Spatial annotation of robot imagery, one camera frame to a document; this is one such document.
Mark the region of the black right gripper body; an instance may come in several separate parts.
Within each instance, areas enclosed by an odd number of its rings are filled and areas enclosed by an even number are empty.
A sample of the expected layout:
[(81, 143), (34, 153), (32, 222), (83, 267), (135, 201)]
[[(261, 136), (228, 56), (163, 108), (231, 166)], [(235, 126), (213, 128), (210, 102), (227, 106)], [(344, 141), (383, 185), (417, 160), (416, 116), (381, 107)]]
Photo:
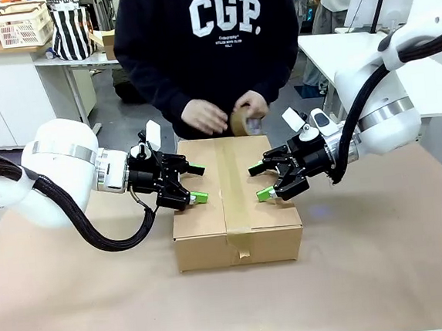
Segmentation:
[(328, 173), (332, 170), (334, 160), (321, 135), (308, 142), (301, 141), (299, 136), (294, 136), (287, 141), (287, 145), (292, 157), (304, 170), (306, 177)]

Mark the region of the person's right hand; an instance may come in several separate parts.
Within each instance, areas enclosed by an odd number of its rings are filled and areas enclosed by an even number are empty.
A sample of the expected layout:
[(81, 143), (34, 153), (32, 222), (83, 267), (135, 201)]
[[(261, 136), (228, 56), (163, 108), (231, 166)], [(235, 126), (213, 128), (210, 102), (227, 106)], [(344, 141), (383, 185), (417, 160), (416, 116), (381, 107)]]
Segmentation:
[(228, 116), (220, 108), (205, 100), (192, 99), (187, 103), (181, 119), (207, 135), (224, 133), (228, 128)]

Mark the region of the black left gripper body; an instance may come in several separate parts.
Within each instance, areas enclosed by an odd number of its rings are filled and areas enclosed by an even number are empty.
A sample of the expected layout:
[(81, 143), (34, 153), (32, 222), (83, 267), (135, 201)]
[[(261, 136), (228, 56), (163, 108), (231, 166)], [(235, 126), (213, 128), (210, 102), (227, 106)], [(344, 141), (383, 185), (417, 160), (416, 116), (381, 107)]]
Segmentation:
[(165, 192), (166, 185), (162, 171), (164, 156), (162, 151), (155, 152), (147, 159), (129, 153), (127, 158), (129, 190), (140, 194)]

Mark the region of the person's left hand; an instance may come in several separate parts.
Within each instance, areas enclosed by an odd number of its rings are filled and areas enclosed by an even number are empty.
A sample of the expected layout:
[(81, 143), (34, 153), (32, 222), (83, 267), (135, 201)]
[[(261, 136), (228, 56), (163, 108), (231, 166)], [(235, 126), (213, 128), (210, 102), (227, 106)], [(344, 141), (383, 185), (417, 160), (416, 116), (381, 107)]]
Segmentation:
[(262, 119), (269, 112), (268, 103), (265, 101), (265, 98), (254, 90), (247, 91), (237, 99), (234, 111), (236, 112), (240, 109), (243, 109), (246, 112), (246, 117), (250, 119)]

